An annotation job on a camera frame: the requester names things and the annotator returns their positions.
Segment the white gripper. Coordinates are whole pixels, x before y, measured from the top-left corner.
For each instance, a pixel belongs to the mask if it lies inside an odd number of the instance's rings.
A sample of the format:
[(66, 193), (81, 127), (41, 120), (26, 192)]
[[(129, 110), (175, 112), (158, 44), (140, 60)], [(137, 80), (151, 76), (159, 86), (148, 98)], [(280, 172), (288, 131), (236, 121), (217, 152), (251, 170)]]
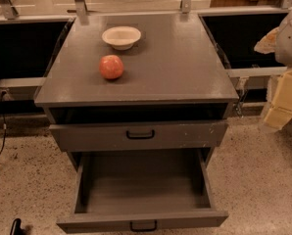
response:
[(264, 116), (264, 125), (281, 130), (292, 119), (292, 69), (277, 79), (274, 95)]

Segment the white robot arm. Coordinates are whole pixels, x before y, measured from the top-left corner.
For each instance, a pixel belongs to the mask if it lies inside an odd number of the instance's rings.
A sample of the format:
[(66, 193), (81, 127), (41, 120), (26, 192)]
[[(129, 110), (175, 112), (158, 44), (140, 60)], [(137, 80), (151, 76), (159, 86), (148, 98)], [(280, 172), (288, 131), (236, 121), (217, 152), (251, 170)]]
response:
[(273, 53), (275, 59), (287, 67), (277, 80), (268, 111), (263, 115), (262, 128), (278, 131), (292, 119), (292, 9), (278, 27), (256, 43), (254, 50), (261, 54)]

